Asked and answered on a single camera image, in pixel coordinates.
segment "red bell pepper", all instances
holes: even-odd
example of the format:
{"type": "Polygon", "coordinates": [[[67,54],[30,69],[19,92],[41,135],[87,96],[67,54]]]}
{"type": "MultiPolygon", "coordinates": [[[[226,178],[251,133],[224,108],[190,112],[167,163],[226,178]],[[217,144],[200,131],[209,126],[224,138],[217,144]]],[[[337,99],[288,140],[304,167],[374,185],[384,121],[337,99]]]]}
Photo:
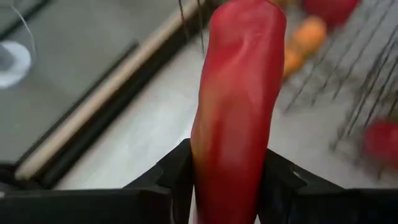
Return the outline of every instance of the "red bell pepper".
{"type": "Polygon", "coordinates": [[[199,224],[254,222],[285,28],[268,0],[232,0],[211,18],[191,133],[199,224]]]}

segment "red tomato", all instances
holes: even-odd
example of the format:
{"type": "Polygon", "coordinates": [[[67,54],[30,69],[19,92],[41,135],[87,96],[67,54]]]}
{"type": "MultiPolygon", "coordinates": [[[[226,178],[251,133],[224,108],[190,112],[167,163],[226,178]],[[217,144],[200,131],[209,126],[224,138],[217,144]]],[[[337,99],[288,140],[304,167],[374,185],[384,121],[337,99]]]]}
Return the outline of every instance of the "red tomato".
{"type": "Polygon", "coordinates": [[[309,13],[322,18],[329,28],[343,25],[358,5],[359,0],[303,0],[309,13]]]}
{"type": "Polygon", "coordinates": [[[365,132],[364,149],[375,159],[398,166],[398,123],[375,120],[365,132]]]}

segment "red fruit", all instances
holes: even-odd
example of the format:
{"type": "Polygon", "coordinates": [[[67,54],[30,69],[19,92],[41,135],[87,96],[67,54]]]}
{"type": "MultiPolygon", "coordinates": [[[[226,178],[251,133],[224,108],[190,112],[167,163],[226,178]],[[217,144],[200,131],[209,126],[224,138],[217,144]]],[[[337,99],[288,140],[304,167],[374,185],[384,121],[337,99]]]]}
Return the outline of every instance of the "red fruit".
{"type": "Polygon", "coordinates": [[[323,19],[330,29],[343,25],[350,17],[359,0],[303,0],[309,13],[323,19]]]}
{"type": "Polygon", "coordinates": [[[375,120],[365,132],[364,149],[375,159],[398,166],[398,123],[375,120]]]}
{"type": "Polygon", "coordinates": [[[199,224],[253,224],[286,18],[266,0],[232,0],[210,21],[191,133],[199,224]]]}

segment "orange fruit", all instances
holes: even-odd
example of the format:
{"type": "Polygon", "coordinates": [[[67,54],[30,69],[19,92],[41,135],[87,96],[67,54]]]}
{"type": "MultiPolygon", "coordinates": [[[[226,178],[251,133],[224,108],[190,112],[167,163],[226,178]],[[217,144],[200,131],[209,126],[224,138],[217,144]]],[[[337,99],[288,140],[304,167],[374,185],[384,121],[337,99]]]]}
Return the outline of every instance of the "orange fruit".
{"type": "Polygon", "coordinates": [[[327,35],[326,23],[319,17],[310,16],[295,30],[289,44],[294,45],[303,57],[306,57],[321,47],[327,35]]]}

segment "table surface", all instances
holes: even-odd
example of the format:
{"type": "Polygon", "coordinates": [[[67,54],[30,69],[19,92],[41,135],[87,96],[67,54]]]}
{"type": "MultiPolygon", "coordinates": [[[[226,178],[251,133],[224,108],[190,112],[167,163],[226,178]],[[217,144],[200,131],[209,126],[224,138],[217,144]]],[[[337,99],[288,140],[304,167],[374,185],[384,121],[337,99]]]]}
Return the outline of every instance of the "table surface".
{"type": "MultiPolygon", "coordinates": [[[[22,1],[19,9],[32,4],[22,1]]],[[[0,160],[18,160],[135,40],[146,40],[177,6],[174,0],[69,0],[45,6],[29,21],[35,64],[18,85],[0,90],[0,160]]],[[[1,30],[16,15],[5,8],[0,12],[1,30]]],[[[9,39],[31,48],[24,27],[9,39]]]]}

